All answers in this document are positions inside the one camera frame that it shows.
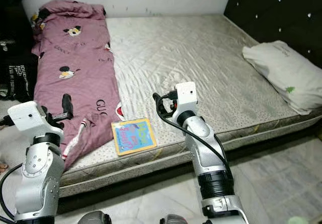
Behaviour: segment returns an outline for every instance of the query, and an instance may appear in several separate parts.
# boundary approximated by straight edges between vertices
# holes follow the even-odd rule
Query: black headboard
[[[322,68],[322,0],[229,0],[224,14],[257,41],[282,40]]]

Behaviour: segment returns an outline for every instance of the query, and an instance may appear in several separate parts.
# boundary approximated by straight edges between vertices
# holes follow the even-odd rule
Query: pink blanket
[[[120,121],[120,103],[110,35],[102,5],[54,0],[40,8],[35,21],[39,56],[35,100],[53,115],[71,95],[72,120],[64,121],[61,145],[65,169],[113,138],[111,122]]]

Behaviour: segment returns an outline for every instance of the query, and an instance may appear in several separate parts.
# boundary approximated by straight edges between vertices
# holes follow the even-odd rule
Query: pillow
[[[322,69],[282,41],[243,48],[244,58],[300,115],[322,106]]]

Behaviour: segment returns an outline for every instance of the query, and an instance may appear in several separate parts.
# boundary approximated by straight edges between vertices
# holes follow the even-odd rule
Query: book cover
[[[112,130],[118,156],[147,150],[156,146],[150,121],[147,118],[113,122]]]

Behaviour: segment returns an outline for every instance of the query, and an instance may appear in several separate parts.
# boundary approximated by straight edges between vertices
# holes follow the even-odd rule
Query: mattress
[[[122,111],[149,118],[157,147],[117,157],[113,141],[79,159],[61,196],[127,180],[190,160],[184,137],[157,116],[152,94],[194,81],[198,113],[226,150],[309,127],[322,111],[299,116],[242,57],[257,42],[220,15],[108,19]]]

